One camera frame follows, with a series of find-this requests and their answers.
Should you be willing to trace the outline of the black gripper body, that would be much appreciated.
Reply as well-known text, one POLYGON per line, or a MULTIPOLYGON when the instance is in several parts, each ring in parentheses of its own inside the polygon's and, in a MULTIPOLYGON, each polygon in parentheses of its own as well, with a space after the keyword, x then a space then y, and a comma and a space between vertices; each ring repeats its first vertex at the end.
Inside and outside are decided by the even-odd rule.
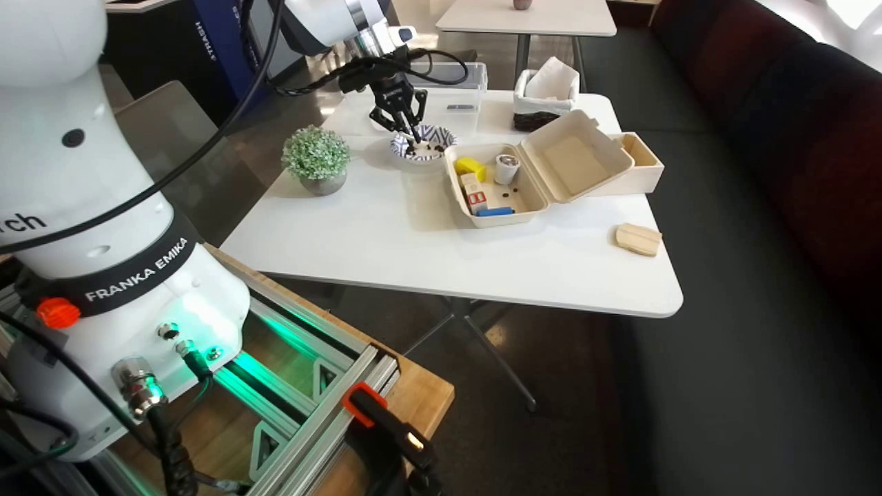
POLYGON ((406 78, 406 67, 393 57, 357 57, 339 75, 342 92, 369 89, 375 108, 401 123, 401 112, 408 112, 411 123, 424 119, 429 93, 416 92, 406 78))

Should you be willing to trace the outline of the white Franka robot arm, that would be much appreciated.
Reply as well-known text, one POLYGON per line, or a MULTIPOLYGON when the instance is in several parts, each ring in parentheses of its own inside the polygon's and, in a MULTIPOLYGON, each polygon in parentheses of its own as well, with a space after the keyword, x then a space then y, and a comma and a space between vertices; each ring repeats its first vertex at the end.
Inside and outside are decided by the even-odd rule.
POLYGON ((176 227, 112 111, 107 0, 0 4, 0 242, 26 268, 8 381, 36 450, 90 460, 132 418, 135 365, 169 398, 244 349, 248 287, 176 227))

